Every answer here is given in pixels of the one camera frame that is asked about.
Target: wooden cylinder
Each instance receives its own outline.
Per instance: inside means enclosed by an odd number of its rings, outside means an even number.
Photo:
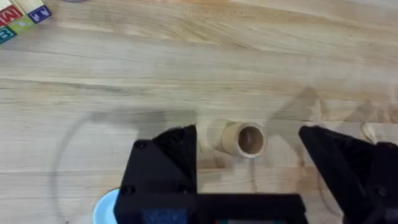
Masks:
[[[255,158],[266,149],[267,139],[256,123],[234,123],[223,132],[221,142],[226,152],[232,156]]]

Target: toy block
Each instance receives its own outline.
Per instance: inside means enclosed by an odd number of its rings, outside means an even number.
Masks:
[[[17,34],[9,27],[0,28],[0,44],[15,37]]]
[[[39,8],[30,12],[28,15],[35,23],[39,23],[44,19],[50,17],[51,12],[47,6],[40,6]]]
[[[24,15],[19,7],[11,4],[9,1],[0,0],[0,6],[2,7],[0,9],[0,27],[12,23]]]
[[[26,14],[28,14],[44,5],[44,3],[41,0],[11,0],[11,1],[13,1],[14,4],[18,5],[19,7],[21,7],[21,9]]]
[[[34,22],[29,18],[28,15],[24,15],[16,21],[10,23],[8,26],[16,33],[20,34],[27,29],[30,29],[34,26]]]

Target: hole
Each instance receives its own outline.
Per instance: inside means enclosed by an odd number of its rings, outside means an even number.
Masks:
[[[239,133],[238,144],[243,152],[257,154],[264,144],[264,137],[257,128],[252,126],[246,127]]]

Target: label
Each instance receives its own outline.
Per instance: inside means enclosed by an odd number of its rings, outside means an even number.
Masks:
[[[14,31],[12,31],[12,29],[10,29],[9,27],[0,28],[0,44],[15,37],[16,35],[17,34]]]
[[[40,6],[29,13],[29,17],[35,22],[41,22],[51,16],[51,12],[47,6]]]
[[[8,6],[7,8],[0,11],[0,27],[5,26],[11,22],[14,22],[14,20],[16,20],[22,16],[23,16],[23,13],[21,13],[17,9],[17,7]]]
[[[17,19],[16,21],[10,23],[8,26],[17,34],[20,34],[21,32],[24,32],[27,29],[30,29],[32,26],[34,26],[34,22],[32,19],[29,18],[29,16],[24,15],[21,18]]]

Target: wooden table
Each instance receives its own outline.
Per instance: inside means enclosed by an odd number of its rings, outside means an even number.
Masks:
[[[91,223],[135,139],[192,123],[201,192],[299,192],[339,223],[298,128],[398,142],[396,0],[45,3],[0,46],[0,223]],[[214,151],[225,120],[263,125],[266,152]]]

